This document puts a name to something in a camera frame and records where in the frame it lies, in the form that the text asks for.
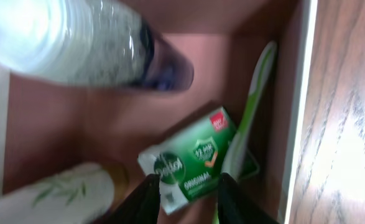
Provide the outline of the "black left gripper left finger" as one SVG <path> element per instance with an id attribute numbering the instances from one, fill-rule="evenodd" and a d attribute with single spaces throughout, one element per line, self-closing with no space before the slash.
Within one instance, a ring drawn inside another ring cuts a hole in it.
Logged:
<path id="1" fill-rule="evenodd" d="M 149 174 L 104 224 L 156 224 L 160 210 L 160 175 Z"/>

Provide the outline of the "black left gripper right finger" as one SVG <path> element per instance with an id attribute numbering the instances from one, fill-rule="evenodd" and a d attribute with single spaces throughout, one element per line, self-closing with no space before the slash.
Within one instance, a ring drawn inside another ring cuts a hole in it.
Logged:
<path id="1" fill-rule="evenodd" d="M 219 178 L 217 211 L 219 224 L 278 224 L 227 173 Z"/>

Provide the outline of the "white cream tube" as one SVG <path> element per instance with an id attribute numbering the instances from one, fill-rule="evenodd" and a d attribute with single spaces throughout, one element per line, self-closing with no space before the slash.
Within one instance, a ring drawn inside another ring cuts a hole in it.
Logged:
<path id="1" fill-rule="evenodd" d="M 0 198 L 0 224 L 92 223 L 123 200 L 122 164 L 87 162 Z"/>

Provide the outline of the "green soap box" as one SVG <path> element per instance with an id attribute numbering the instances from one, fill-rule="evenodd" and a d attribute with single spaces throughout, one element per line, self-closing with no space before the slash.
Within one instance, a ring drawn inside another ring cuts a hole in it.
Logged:
<path id="1" fill-rule="evenodd" d="M 235 134 L 235 124 L 219 107 L 138 155 L 145 175 L 160 176 L 160 204 L 167 215 L 217 188 Z"/>

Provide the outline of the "green toothbrush with clear cap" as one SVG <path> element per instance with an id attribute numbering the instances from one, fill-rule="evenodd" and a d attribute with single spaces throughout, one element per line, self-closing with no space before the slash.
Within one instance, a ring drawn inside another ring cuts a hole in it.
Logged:
<path id="1" fill-rule="evenodd" d="M 247 148 L 249 135 L 252 131 L 254 118 L 260 104 L 264 89 L 272 73 L 277 56 L 277 43 L 270 41 L 262 51 L 252 75 L 244 113 L 238 130 L 228 148 L 222 163 L 221 172 L 229 174 L 237 183 L 255 176 L 260 171 L 260 166 L 250 150 Z M 217 204 L 213 223 L 219 224 Z"/>

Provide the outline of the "clear bottle with purple liquid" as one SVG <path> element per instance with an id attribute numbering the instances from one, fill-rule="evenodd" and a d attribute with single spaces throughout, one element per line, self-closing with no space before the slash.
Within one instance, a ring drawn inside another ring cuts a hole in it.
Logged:
<path id="1" fill-rule="evenodd" d="M 184 91 L 194 68 L 121 1 L 0 0 L 0 64 L 48 82 Z"/>

